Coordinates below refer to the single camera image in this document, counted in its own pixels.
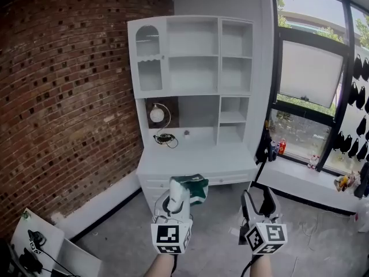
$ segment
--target black cable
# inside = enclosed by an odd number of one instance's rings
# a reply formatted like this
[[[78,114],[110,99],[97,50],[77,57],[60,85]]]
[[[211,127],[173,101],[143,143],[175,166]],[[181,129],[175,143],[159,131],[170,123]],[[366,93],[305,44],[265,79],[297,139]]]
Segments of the black cable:
[[[174,149],[178,146],[177,138],[173,134],[170,134],[170,133],[162,133],[159,136],[155,135],[155,136],[153,136],[153,138],[154,138],[155,142],[157,142],[159,145],[165,144],[171,149]],[[174,141],[174,140],[177,141],[177,145],[175,145],[174,147],[169,146],[169,143],[171,141]]]
[[[80,277],[79,275],[75,275],[72,272],[70,272],[66,267],[64,267],[62,264],[58,263],[52,256],[50,256],[47,252],[45,252],[43,249],[39,249],[41,250],[44,254],[46,254],[49,258],[51,258],[54,262],[56,262],[59,266],[61,266],[65,271],[67,271],[70,275],[68,275],[67,277]]]
[[[262,254],[257,254],[257,255],[255,255],[255,256],[251,259],[251,261],[247,264],[247,266],[243,269],[242,274],[241,274],[241,277],[243,277],[243,275],[246,273],[247,269],[248,269],[250,266],[252,266],[252,264],[253,264],[254,262],[256,262],[258,259],[260,259],[262,256],[263,256]]]

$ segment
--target white cabinet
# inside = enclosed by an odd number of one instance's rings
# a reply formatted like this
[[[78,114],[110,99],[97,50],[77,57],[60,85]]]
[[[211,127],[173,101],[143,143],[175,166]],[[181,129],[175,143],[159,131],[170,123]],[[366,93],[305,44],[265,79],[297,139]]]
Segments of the white cabinet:
[[[167,28],[164,17],[146,18],[128,30],[131,75],[135,96],[164,95],[168,89]]]
[[[211,16],[154,17],[128,25],[136,99],[251,95],[253,23]]]
[[[144,153],[136,171],[153,210],[171,176],[200,173],[211,185],[251,181],[247,149],[253,88],[253,23],[213,16],[154,17],[128,23],[131,75]],[[148,100],[175,97],[174,148],[160,145]]]

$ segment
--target black face mask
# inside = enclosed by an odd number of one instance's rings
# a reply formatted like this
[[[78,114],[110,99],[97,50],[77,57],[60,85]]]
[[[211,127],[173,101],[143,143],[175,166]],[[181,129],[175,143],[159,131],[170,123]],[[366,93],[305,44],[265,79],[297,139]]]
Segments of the black face mask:
[[[350,158],[354,157],[359,149],[359,139],[357,138],[356,141],[353,143],[351,150],[348,152],[348,156]]]
[[[358,54],[355,58],[355,62],[353,63],[353,73],[352,73],[353,77],[358,80],[362,75],[362,70],[363,70],[362,58],[360,58],[360,54]]]
[[[368,152],[368,142],[365,142],[365,144],[363,144],[362,148],[360,149],[359,153],[357,153],[356,155],[358,161],[364,159],[367,152]]]
[[[343,145],[344,141],[345,141],[344,134],[342,132],[340,132],[338,134],[338,136],[336,137],[336,140],[334,141],[333,149],[334,150],[340,149],[341,146]]]
[[[348,135],[347,138],[345,139],[345,141],[342,143],[342,146],[340,148],[340,150],[343,154],[346,153],[348,150],[350,150],[351,143],[352,143],[352,137],[350,135]]]
[[[359,95],[357,96],[356,99],[356,107],[361,110],[364,104],[365,104],[365,87],[362,86]]]
[[[366,126],[367,126],[367,117],[364,116],[363,119],[360,121],[359,126],[356,128],[356,133],[358,136],[365,134]]]
[[[348,98],[348,104],[353,105],[353,103],[356,101],[357,96],[359,95],[359,91],[357,91],[356,83],[351,83],[351,90],[350,90],[350,96]]]
[[[365,109],[365,112],[369,114],[369,97],[367,99],[367,103],[365,104],[364,109]]]
[[[368,59],[365,58],[362,68],[362,78],[364,81],[368,82],[369,79],[369,63]]]

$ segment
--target white wall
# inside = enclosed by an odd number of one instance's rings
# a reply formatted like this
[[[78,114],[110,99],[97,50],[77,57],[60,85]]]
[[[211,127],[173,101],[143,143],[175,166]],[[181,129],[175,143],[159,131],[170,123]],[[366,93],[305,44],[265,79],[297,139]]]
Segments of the white wall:
[[[246,125],[248,147],[253,156],[260,141],[272,80],[272,0],[174,0],[174,13],[236,17],[254,22],[254,83]]]
[[[71,239],[111,211],[140,187],[140,182],[134,171],[96,195],[66,218],[57,213],[53,214],[51,219],[56,223],[56,227],[64,231],[65,237]]]

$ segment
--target red brick wall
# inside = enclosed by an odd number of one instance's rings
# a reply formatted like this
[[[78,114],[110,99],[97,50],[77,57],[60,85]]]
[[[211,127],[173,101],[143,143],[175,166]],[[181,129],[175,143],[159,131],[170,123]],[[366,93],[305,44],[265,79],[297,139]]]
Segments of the red brick wall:
[[[173,3],[2,4],[0,237],[9,239],[25,207],[68,215],[137,167],[127,21],[172,14]]]

